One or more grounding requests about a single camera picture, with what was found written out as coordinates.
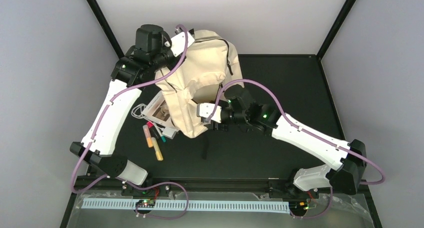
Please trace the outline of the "beige canvas backpack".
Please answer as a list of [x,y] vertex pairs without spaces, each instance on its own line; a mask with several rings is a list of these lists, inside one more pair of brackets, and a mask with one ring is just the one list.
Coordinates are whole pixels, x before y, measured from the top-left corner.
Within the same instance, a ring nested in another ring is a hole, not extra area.
[[182,65],[158,81],[173,124],[187,137],[195,138],[207,128],[197,116],[197,105],[215,101],[221,86],[241,79],[236,47],[210,30],[196,30]]

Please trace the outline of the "orange highlighter pen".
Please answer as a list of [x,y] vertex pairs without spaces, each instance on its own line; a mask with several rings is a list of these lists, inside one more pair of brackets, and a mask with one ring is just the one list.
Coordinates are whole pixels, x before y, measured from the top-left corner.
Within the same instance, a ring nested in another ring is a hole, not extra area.
[[147,124],[143,125],[143,132],[145,135],[147,146],[149,148],[152,148],[153,147],[152,137],[151,137],[150,129]]

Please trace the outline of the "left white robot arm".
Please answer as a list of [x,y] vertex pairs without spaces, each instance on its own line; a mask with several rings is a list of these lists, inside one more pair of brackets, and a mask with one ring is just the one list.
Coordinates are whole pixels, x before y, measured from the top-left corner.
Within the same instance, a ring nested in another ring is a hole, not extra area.
[[99,169],[103,178],[115,178],[131,185],[141,185],[148,172],[123,155],[115,154],[117,138],[132,105],[142,88],[159,82],[154,72],[170,68],[174,73],[183,63],[187,49],[194,42],[192,31],[182,24],[170,37],[158,25],[144,24],[136,31],[135,44],[115,64],[101,109],[87,134],[73,142],[70,151],[79,157],[71,175],[71,185],[77,179],[82,162]]

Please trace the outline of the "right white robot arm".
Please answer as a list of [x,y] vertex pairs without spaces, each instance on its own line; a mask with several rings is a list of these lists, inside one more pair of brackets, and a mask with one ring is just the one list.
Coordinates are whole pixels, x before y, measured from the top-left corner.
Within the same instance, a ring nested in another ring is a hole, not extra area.
[[324,163],[295,172],[284,187],[290,197],[299,197],[304,191],[315,188],[332,187],[347,195],[358,192],[367,167],[364,161],[366,146],[362,141],[348,142],[321,133],[289,114],[282,114],[273,105],[257,103],[240,85],[231,86],[224,94],[226,103],[198,105],[197,116],[202,122],[215,129],[229,124],[246,125],[294,145]]

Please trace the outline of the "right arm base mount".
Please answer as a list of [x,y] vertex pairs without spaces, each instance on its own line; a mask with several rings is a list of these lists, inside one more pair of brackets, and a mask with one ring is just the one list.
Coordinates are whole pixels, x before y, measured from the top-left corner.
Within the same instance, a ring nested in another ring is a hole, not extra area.
[[268,180],[266,192],[270,197],[281,197],[289,200],[318,199],[319,194],[314,191],[302,191],[288,180]]

